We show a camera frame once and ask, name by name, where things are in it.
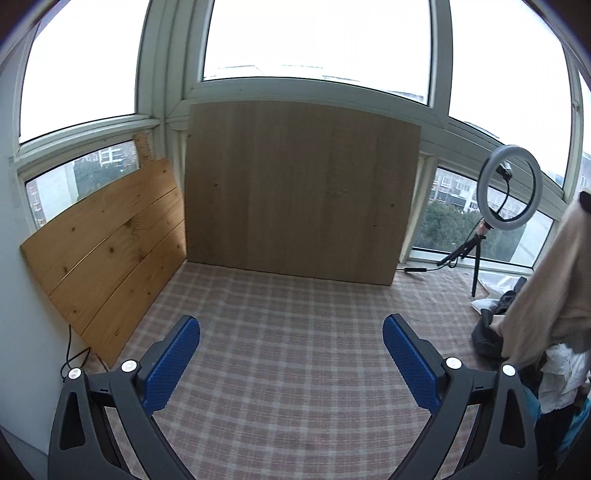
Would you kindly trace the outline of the pink plaid table cloth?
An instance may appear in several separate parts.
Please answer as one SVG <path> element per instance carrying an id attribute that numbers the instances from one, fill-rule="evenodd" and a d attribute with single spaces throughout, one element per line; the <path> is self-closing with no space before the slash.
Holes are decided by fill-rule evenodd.
<path id="1" fill-rule="evenodd" d="M 466 270 L 389 287 L 185 264 L 121 352 L 140 358 L 184 314 L 200 343 L 156 422 L 198 479 L 386 479 L 426 424 L 383 342 L 401 314 L 478 368 Z"/>

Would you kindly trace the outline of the blue garment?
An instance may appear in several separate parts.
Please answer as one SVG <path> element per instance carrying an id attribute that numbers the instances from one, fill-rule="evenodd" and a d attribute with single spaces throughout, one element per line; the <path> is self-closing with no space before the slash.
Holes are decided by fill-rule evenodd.
<path id="1" fill-rule="evenodd" d="M 538 465 L 558 462 L 568 452 L 590 417 L 590 400 L 585 397 L 576 403 L 543 414 L 541 402 L 534 393 L 524 388 L 526 406 L 533 419 Z"/>

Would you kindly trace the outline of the pine plank board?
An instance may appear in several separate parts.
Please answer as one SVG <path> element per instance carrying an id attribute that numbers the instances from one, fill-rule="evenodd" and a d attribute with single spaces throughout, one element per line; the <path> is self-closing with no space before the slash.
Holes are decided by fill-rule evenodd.
<path id="1" fill-rule="evenodd" d="M 21 252 L 41 289 L 91 350 L 113 365 L 186 258 L 184 203 L 171 163 L 133 138 L 138 170 L 41 227 Z"/>

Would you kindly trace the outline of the white garment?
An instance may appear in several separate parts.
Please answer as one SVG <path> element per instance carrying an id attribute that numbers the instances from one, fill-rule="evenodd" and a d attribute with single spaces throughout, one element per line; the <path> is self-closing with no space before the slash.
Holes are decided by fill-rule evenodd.
<path id="1" fill-rule="evenodd" d="M 590 352 L 576 353 L 564 343 L 545 351 L 538 399 L 543 414 L 560 410 L 575 402 L 578 390 L 587 382 Z"/>

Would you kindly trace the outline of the beige knit sweater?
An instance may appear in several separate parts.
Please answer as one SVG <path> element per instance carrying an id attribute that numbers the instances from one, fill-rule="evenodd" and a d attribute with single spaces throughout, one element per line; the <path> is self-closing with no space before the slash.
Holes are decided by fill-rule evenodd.
<path id="1" fill-rule="evenodd" d="M 565 212 L 547 254 L 498 326 L 502 357 L 521 368 L 564 343 L 590 350 L 590 192 Z"/>

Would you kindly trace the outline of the black tripod stand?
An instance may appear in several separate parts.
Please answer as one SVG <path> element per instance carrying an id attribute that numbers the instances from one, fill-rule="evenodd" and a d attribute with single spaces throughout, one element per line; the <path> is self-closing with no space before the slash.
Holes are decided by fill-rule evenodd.
<path id="1" fill-rule="evenodd" d="M 478 276 L 482 259 L 482 243 L 486 239 L 489 231 L 490 225 L 484 219 L 481 219 L 475 226 L 473 235 L 469 237 L 464 243 L 462 243 L 458 248 L 456 248 L 452 253 L 445 256 L 436 264 L 437 267 L 450 266 L 453 262 L 459 261 L 460 259 L 465 259 L 472 251 L 475 251 L 473 280 L 471 287 L 471 296 L 473 298 L 476 297 L 477 292 Z"/>

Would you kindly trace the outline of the black garment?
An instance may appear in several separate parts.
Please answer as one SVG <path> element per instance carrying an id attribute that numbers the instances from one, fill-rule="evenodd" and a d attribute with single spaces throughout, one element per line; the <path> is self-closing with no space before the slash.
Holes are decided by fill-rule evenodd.
<path id="1" fill-rule="evenodd" d="M 503 339 L 493 329 L 493 323 L 496 317 L 503 317 L 506 314 L 526 283 L 527 279 L 520 277 L 515 286 L 499 298 L 489 296 L 472 303 L 472 306 L 480 313 L 479 321 L 471 334 L 472 343 L 476 353 L 485 359 L 497 362 L 503 360 L 501 355 Z"/>

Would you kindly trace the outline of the large light wood board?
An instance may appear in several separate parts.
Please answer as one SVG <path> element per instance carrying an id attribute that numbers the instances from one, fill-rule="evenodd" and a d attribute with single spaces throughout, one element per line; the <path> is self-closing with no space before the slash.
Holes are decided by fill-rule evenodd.
<path id="1" fill-rule="evenodd" d="M 191 262 L 390 285 L 410 218 L 421 129 L 284 101 L 192 106 Z"/>

